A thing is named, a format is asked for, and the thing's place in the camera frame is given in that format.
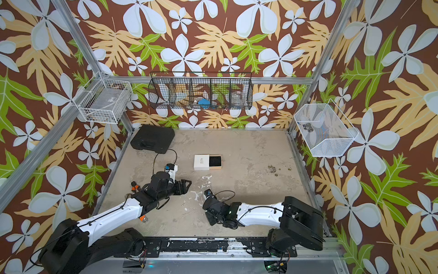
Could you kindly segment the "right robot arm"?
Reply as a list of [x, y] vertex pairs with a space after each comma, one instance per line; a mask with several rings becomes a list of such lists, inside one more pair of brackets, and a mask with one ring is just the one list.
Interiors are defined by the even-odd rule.
[[283, 202], [271, 205], [251, 205], [233, 202], [226, 204], [206, 190], [203, 204], [211, 226], [220, 224], [225, 228], [237, 229], [252, 225], [268, 226], [266, 249], [273, 255], [293, 255], [296, 245], [309, 250], [323, 250], [322, 213], [316, 208], [291, 196]]

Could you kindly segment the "white sleeve jewelry box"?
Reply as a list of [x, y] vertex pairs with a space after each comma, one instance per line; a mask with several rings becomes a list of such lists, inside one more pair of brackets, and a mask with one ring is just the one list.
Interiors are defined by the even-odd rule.
[[195, 171], [208, 171], [210, 170], [210, 155], [197, 154], [194, 157], [193, 169]]

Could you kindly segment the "black lined tan drawer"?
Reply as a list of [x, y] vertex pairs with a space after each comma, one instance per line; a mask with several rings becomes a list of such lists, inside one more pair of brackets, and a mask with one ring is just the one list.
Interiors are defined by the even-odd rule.
[[221, 170], [222, 169], [222, 156], [221, 155], [209, 155], [209, 169]]

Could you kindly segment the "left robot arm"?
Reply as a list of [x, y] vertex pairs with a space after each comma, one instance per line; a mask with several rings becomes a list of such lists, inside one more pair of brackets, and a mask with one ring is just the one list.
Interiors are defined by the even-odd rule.
[[144, 236], [134, 228], [114, 236], [108, 233], [160, 207], [162, 200], [188, 193], [192, 182], [176, 180], [174, 171], [159, 171], [150, 183], [129, 194], [124, 202], [99, 215], [75, 221], [66, 219], [38, 252], [37, 262], [49, 274], [78, 274], [112, 256], [140, 256]]

